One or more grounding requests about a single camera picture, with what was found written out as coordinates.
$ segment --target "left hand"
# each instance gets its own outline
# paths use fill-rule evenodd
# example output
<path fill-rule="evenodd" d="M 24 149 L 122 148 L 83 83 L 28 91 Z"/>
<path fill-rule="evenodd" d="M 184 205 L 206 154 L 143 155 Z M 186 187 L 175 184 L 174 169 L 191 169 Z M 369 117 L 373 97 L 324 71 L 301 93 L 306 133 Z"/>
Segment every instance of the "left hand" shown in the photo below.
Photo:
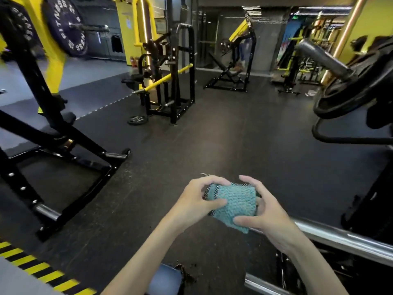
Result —
<path fill-rule="evenodd" d="M 212 183 L 231 185 L 225 178 L 213 175 L 193 179 L 184 188 L 180 198 L 167 214 L 168 217 L 174 219 L 180 232 L 200 221 L 211 210 L 221 208 L 227 204 L 225 199 L 205 201 L 202 198 L 206 187 Z"/>

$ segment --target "gym floor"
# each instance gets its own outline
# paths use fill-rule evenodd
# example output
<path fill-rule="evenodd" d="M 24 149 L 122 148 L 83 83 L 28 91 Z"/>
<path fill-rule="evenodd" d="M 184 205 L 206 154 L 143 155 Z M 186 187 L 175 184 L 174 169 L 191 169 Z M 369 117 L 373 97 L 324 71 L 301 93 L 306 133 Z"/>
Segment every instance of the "gym floor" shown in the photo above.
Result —
<path fill-rule="evenodd" d="M 85 108 L 89 103 L 89 109 L 98 109 L 79 115 L 76 128 L 110 152 L 131 148 L 132 157 L 86 208 L 45 243 L 34 235 L 37 221 L 0 184 L 0 236 L 100 292 L 189 180 L 201 172 L 234 182 L 239 174 L 253 176 L 289 214 L 339 226 L 353 196 L 367 192 L 390 151 L 384 146 L 334 145 L 314 139 L 313 99 L 305 96 L 314 86 L 298 85 L 295 89 L 302 91 L 298 96 L 278 94 L 269 78 L 251 77 L 248 93 L 204 90 L 203 85 L 216 75 L 196 72 L 196 103 L 177 126 L 160 116 L 143 126 L 128 125 L 127 119 L 143 114 L 143 108 L 138 97 L 124 98 L 130 93 L 120 83 L 124 75 L 63 90 L 61 95 L 72 99 L 68 108 Z M 187 84 L 181 81 L 184 97 Z M 112 104 L 100 109 L 102 102 Z M 386 128 L 367 129 L 364 114 L 359 109 L 327 121 L 322 131 L 335 136 L 387 135 Z M 28 147 L 19 144 L 7 151 Z M 83 149 L 75 152 L 95 159 Z M 32 159 L 20 167 L 47 204 L 59 210 L 97 176 L 56 159 Z M 244 235 L 209 217 L 180 235 L 163 263 L 181 263 L 195 278 L 186 285 L 185 294 L 253 294 L 243 285 L 246 271 L 275 283 L 275 250 L 267 239 L 255 233 Z"/>

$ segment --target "yellow and black hazard stripe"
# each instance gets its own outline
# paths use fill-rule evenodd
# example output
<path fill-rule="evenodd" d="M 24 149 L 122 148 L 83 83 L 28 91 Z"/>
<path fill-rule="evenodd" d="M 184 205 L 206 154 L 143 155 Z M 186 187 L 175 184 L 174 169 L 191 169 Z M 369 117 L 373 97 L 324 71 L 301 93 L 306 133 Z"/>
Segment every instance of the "yellow and black hazard stripe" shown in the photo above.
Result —
<path fill-rule="evenodd" d="M 35 276 L 39 281 L 49 284 L 54 290 L 66 295 L 93 295 L 97 293 L 91 288 L 84 287 L 77 280 L 67 278 L 61 271 L 54 270 L 49 264 L 38 261 L 36 257 L 12 246 L 1 238 L 0 257 Z"/>

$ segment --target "teal towel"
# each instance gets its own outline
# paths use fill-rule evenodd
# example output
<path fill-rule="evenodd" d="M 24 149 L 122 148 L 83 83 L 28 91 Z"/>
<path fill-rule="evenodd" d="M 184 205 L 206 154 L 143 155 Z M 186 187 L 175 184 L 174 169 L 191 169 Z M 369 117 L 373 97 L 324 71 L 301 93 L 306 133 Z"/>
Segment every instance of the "teal towel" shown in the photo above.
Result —
<path fill-rule="evenodd" d="M 204 199 L 227 199 L 228 203 L 223 208 L 212 210 L 209 215 L 222 221 L 228 227 L 238 229 L 247 234 L 248 228 L 240 227 L 233 223 L 235 216 L 254 216 L 256 211 L 255 197 L 257 192 L 249 184 L 232 183 L 229 186 L 210 184 L 205 192 Z"/>

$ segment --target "hand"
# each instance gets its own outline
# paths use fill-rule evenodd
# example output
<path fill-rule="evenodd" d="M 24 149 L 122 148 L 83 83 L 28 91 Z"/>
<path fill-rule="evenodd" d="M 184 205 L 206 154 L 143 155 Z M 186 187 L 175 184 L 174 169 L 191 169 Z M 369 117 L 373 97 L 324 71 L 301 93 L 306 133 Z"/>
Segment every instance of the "hand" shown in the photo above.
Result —
<path fill-rule="evenodd" d="M 239 179 L 254 186 L 262 198 L 256 200 L 257 216 L 236 216 L 233 222 L 242 227 L 260 228 L 280 252 L 290 254 L 305 237 L 301 230 L 262 182 L 242 175 Z"/>
<path fill-rule="evenodd" d="M 167 214 L 168 217 L 175 220 L 180 232 L 183 232 L 194 223 L 200 221 L 211 210 L 215 210 L 226 205 L 227 201 L 225 199 L 205 201 L 202 198 L 206 187 L 212 183 L 231 185 L 231 183 L 225 178 L 213 175 L 193 179 L 184 188 L 180 198 Z"/>

